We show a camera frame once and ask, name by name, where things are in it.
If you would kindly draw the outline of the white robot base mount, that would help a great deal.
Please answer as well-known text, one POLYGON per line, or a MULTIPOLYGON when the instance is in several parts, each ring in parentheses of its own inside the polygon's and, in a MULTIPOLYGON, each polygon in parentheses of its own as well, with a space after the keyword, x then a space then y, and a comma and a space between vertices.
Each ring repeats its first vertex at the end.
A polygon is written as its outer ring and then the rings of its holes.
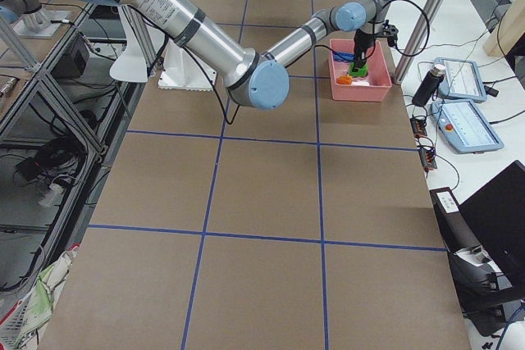
POLYGON ((118 12, 126 35, 126 48, 111 66, 113 79, 146 83, 160 71, 160 89, 212 89, 217 73, 210 66, 177 47, 162 31, 147 25, 131 7, 119 7, 118 12))

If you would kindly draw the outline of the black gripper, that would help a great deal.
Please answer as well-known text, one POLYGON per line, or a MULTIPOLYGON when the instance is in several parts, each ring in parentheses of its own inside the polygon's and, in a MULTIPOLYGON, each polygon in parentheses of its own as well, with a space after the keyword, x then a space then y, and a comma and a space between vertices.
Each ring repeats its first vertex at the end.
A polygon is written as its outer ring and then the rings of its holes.
POLYGON ((367 55, 373 52, 375 37, 363 30, 356 30, 354 35, 354 68, 360 69, 367 63, 367 55))

